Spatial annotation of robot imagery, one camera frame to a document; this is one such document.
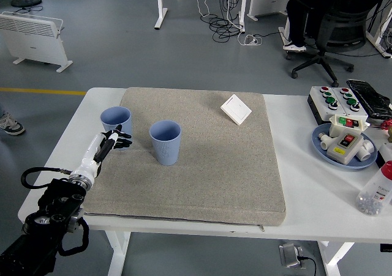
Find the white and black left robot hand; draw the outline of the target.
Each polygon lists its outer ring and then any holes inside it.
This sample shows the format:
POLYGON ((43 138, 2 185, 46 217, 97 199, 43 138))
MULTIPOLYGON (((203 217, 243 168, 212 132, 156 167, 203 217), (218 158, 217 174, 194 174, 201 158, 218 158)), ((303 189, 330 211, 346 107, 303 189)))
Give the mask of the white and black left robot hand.
POLYGON ((86 150, 81 164, 71 172, 68 181, 89 190, 99 175, 103 160, 112 149, 127 149, 132 136, 123 132, 122 125, 97 134, 86 150))

